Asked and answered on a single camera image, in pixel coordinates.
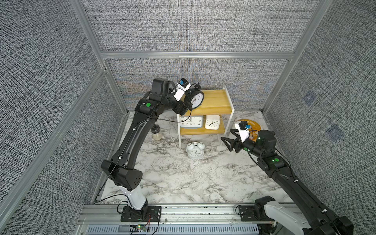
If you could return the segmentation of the small white square alarm clock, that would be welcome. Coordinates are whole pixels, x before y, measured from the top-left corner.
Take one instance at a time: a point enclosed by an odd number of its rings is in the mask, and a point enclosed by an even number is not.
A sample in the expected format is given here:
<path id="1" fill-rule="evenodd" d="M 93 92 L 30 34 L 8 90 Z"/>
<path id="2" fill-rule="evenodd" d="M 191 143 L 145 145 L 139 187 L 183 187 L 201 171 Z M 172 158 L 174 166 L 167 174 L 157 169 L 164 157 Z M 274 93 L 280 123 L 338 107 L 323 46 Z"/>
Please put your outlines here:
<path id="1" fill-rule="evenodd" d="M 221 124 L 220 115 L 206 115 L 205 128 L 208 130 L 218 130 Z"/>

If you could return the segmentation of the black twin bell alarm clock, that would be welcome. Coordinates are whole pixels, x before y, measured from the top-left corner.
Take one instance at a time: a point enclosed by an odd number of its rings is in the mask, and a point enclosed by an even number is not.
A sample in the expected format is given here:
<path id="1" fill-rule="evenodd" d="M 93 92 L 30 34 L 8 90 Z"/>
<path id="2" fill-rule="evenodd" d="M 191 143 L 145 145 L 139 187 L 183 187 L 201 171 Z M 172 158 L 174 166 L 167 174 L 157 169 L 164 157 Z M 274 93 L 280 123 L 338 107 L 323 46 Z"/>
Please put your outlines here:
<path id="1" fill-rule="evenodd" d="M 188 102 L 189 110 L 192 111 L 202 105 L 205 95 L 201 91 L 201 85 L 199 82 L 192 84 L 185 94 L 185 101 Z"/>

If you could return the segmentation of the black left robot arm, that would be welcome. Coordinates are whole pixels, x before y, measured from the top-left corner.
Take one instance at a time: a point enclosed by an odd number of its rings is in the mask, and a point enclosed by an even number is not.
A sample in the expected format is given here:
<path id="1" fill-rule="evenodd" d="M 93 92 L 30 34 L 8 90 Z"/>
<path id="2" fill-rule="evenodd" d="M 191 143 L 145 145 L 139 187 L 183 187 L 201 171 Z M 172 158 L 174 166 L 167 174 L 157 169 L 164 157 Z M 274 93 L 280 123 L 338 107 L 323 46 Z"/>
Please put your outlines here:
<path id="1" fill-rule="evenodd" d="M 139 212 L 146 210 L 147 199 L 140 187 L 143 173 L 136 170 L 135 165 L 145 138 L 164 111 L 172 110 L 183 115 L 191 107 L 189 101 L 181 100 L 191 84 L 184 78 L 172 88 L 171 84 L 166 79 L 153 80 L 151 90 L 140 99 L 135 108 L 132 124 L 120 147 L 110 160 L 103 160 L 101 164 L 107 177 L 127 196 L 129 207 Z"/>

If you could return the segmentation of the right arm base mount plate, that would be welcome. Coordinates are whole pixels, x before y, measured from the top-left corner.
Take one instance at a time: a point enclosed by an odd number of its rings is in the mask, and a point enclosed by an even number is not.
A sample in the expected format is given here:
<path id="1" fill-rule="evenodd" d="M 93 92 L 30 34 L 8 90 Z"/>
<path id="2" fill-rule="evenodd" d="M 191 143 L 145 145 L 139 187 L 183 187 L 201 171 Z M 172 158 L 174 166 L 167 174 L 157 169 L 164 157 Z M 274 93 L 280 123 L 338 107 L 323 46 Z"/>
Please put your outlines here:
<path id="1" fill-rule="evenodd" d="M 264 208 L 259 204 L 253 206 L 238 206 L 237 209 L 242 222 L 274 222 L 272 218 L 266 215 Z"/>

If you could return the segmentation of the grey rectangular alarm clock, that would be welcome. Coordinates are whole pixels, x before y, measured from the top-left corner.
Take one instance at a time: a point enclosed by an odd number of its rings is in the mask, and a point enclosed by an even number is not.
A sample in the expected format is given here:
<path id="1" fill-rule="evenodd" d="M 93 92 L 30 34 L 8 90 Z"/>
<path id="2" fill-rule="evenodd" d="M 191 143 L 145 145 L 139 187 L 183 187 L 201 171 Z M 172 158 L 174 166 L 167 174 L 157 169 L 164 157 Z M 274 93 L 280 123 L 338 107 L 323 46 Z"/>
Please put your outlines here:
<path id="1" fill-rule="evenodd" d="M 203 116 L 181 116 L 180 127 L 186 129 L 197 129 L 203 126 Z"/>

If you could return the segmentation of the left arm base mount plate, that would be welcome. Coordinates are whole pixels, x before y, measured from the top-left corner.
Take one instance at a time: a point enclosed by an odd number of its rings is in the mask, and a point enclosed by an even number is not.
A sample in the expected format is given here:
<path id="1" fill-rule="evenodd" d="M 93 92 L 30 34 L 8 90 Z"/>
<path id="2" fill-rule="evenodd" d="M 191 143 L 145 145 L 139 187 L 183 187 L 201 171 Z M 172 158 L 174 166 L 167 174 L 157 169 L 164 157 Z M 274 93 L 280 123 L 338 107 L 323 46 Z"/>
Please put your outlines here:
<path id="1" fill-rule="evenodd" d="M 126 206 L 122 210 L 120 221 L 121 222 L 142 222 L 142 221 L 160 222 L 161 215 L 162 215 L 161 206 L 148 206 L 147 208 L 143 208 L 140 211 L 132 209 L 129 206 Z"/>

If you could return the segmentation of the white twin bell alarm clock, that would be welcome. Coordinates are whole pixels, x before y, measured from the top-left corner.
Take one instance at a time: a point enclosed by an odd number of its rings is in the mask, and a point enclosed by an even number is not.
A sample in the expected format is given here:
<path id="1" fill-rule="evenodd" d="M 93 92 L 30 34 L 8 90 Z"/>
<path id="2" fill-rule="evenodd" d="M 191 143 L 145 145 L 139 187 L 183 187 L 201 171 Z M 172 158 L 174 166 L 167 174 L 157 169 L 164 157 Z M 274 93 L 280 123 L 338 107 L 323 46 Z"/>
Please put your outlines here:
<path id="1" fill-rule="evenodd" d="M 205 145 L 202 142 L 188 143 L 186 146 L 186 152 L 188 157 L 197 160 L 204 156 Z"/>

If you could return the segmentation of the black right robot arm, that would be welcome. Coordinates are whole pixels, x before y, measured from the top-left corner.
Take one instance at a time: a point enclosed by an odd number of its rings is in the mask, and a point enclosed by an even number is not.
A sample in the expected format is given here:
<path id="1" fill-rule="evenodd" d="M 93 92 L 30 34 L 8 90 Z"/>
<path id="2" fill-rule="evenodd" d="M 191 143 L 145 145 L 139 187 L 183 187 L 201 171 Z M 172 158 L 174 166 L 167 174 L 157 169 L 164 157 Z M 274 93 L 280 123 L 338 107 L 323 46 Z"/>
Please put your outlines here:
<path id="1" fill-rule="evenodd" d="M 249 139 L 247 130 L 232 129 L 235 139 L 222 137 L 229 151 L 246 151 L 257 157 L 257 165 L 273 179 L 293 200 L 303 216 L 285 209 L 274 198 L 266 196 L 255 201 L 254 216 L 270 218 L 295 235 L 352 235 L 353 223 L 339 217 L 322 203 L 295 175 L 291 165 L 276 152 L 275 133 L 260 130 L 256 141 Z"/>

